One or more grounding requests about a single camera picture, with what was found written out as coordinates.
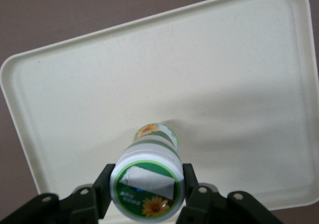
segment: screw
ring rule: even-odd
[[[234,197],[235,199],[237,199],[237,200],[243,200],[243,199],[244,199],[244,196],[241,195],[240,193],[235,193],[235,194],[233,195],[233,197]]]
[[[42,201],[44,202],[44,203],[46,203],[46,202],[48,202],[48,201],[50,201],[52,198],[50,197],[50,196],[47,196],[47,197],[45,197],[45,198],[42,198]]]
[[[83,189],[80,194],[81,195],[85,195],[85,194],[88,194],[89,190],[87,188]]]
[[[205,193],[208,192],[208,191],[207,191],[207,188],[205,188],[205,187],[200,187],[200,188],[198,188],[198,191],[199,191],[200,193],[203,193],[203,194],[205,194]]]

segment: white tray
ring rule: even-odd
[[[208,0],[14,55],[1,87],[40,193],[93,183],[162,122],[200,182],[270,209],[319,199],[308,0]],[[128,223],[114,206],[108,219]]]

